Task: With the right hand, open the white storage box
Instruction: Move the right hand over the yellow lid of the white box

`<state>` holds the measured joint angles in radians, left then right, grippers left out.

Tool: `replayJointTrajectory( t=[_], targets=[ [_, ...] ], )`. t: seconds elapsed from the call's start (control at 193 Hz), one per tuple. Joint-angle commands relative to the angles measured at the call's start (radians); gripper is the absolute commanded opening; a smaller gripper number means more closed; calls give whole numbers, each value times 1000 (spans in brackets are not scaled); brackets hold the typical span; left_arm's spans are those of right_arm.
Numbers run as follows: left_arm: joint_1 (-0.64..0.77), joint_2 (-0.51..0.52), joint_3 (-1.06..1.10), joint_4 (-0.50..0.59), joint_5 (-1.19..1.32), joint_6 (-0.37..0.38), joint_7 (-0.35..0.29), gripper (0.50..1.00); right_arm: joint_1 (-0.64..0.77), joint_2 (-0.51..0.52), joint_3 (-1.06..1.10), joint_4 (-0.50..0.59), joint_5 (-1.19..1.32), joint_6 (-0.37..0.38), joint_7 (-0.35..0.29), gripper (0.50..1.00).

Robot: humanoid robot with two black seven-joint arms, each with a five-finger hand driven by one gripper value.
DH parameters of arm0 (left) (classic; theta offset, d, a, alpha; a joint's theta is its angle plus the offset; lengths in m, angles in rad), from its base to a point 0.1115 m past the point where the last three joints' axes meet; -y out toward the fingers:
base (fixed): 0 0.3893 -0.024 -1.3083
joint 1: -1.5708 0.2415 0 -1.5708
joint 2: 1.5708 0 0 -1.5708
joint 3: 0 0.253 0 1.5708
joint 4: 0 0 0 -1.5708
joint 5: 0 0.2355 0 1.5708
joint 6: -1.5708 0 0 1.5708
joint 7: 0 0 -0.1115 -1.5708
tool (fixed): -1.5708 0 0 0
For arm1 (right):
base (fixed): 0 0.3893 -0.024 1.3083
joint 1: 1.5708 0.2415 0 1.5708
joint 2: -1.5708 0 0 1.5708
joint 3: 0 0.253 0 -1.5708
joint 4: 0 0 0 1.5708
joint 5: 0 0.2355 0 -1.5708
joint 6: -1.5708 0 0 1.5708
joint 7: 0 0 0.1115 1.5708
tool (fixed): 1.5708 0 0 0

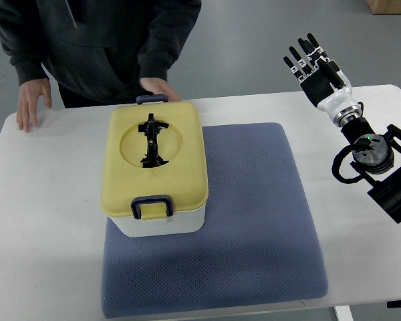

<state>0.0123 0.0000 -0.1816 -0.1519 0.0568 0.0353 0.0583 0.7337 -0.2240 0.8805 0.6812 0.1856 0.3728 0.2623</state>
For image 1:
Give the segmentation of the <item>person's left hand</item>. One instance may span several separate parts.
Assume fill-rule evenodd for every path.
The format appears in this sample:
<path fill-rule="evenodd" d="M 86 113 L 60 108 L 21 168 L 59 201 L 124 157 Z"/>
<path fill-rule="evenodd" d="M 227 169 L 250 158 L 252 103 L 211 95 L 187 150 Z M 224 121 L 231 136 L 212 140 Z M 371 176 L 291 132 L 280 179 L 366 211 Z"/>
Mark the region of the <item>person's left hand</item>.
<path fill-rule="evenodd" d="M 140 85 L 148 92 L 153 94 L 164 94 L 168 96 L 170 102 L 179 102 L 180 96 L 176 90 L 161 78 L 141 78 Z"/>

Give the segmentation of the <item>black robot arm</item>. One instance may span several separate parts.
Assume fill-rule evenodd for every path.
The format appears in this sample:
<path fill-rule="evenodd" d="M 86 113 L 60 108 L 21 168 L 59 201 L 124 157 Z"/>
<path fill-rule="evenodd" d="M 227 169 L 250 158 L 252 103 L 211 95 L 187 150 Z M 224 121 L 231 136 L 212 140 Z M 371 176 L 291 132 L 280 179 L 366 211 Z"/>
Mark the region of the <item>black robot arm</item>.
<path fill-rule="evenodd" d="M 401 225 L 401 129 L 390 124 L 376 134 L 364 117 L 347 121 L 341 129 L 349 145 L 334 158 L 331 173 L 343 184 L 367 181 L 368 195 Z"/>

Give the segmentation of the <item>person's right hand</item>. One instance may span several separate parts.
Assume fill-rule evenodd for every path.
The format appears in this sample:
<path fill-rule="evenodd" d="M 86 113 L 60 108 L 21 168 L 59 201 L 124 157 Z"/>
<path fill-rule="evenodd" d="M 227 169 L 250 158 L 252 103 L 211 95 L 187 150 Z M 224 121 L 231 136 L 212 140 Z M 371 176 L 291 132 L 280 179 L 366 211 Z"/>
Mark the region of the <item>person's right hand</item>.
<path fill-rule="evenodd" d="M 34 79 L 19 86 L 19 97 L 16 112 L 16 121 L 19 130 L 30 131 L 30 126 L 39 126 L 37 105 L 40 98 L 43 105 L 52 108 L 51 85 L 48 78 Z"/>

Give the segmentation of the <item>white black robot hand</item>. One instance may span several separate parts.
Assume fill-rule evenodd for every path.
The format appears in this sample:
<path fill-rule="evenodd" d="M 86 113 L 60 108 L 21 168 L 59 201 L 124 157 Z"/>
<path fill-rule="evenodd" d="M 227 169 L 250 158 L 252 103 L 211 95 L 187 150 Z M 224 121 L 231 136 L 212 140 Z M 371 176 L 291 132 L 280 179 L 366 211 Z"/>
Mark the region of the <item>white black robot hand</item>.
<path fill-rule="evenodd" d="M 325 112 L 337 127 L 363 116 L 364 107 L 352 97 L 352 85 L 336 62 L 326 54 L 312 33 L 297 40 L 301 54 L 289 47 L 291 58 L 283 61 L 298 80 L 307 99 Z"/>

